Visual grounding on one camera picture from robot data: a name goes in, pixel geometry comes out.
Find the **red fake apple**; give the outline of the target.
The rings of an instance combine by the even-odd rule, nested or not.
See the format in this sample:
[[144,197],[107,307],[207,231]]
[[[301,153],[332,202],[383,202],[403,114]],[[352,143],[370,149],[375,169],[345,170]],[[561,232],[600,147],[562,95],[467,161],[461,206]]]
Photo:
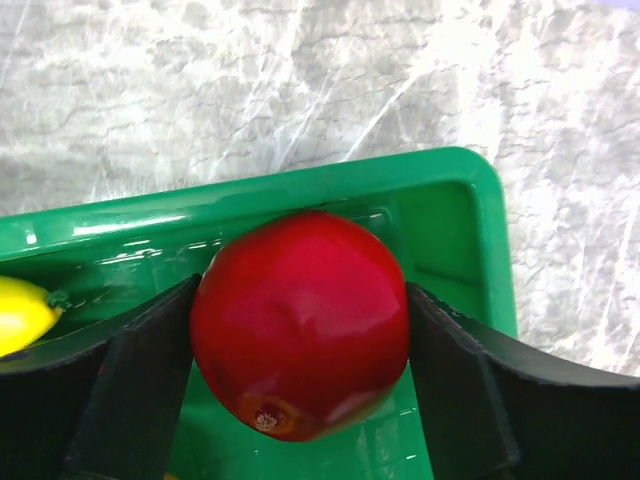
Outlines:
[[365,228],[307,210],[223,246],[190,316],[217,400],[268,437],[311,441],[371,414],[409,350],[405,279]]

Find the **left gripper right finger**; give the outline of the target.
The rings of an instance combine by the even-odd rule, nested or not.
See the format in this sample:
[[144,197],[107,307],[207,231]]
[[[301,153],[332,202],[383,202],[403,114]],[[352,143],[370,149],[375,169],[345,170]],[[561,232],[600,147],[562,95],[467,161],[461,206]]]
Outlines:
[[635,479],[639,381],[542,352],[407,287],[437,479]]

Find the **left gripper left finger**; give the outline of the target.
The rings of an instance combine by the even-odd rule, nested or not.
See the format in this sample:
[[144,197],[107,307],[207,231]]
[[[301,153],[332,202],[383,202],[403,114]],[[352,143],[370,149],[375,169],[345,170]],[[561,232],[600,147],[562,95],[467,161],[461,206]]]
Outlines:
[[163,477],[192,366],[200,279],[2,358],[2,478]]

